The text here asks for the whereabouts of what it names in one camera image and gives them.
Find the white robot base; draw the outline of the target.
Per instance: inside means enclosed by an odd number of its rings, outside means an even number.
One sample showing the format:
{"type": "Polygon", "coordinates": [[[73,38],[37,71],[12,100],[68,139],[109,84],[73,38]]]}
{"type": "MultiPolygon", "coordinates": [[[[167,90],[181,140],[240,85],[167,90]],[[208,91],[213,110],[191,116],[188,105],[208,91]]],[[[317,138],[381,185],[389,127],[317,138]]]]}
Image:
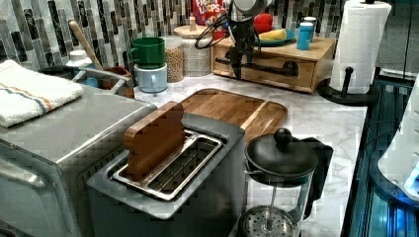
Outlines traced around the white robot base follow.
{"type": "Polygon", "coordinates": [[[418,207],[419,90],[415,79],[400,126],[370,175],[391,198],[418,207]]]}

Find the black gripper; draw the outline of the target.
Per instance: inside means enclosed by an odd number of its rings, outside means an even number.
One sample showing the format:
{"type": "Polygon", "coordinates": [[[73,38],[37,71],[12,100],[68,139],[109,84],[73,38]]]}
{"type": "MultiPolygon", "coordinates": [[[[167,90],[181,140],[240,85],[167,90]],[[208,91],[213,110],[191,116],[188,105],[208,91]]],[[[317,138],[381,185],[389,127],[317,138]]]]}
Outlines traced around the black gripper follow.
{"type": "Polygon", "coordinates": [[[258,48],[254,47],[255,34],[253,19],[249,18],[243,22],[230,21],[230,29],[234,39],[234,46],[230,49],[232,69],[237,80],[241,79],[241,59],[247,56],[247,63],[252,63],[258,48]]]}

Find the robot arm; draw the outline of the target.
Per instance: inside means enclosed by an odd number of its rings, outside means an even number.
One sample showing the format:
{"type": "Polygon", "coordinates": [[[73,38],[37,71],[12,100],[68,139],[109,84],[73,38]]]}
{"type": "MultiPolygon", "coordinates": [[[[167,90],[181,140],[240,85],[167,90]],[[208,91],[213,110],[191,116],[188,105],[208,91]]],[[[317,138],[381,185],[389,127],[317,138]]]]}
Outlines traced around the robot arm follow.
{"type": "Polygon", "coordinates": [[[263,13],[272,0],[230,0],[227,11],[228,31],[233,45],[229,48],[230,65],[235,78],[241,78],[242,57],[252,61],[255,40],[254,19],[263,13]]]}

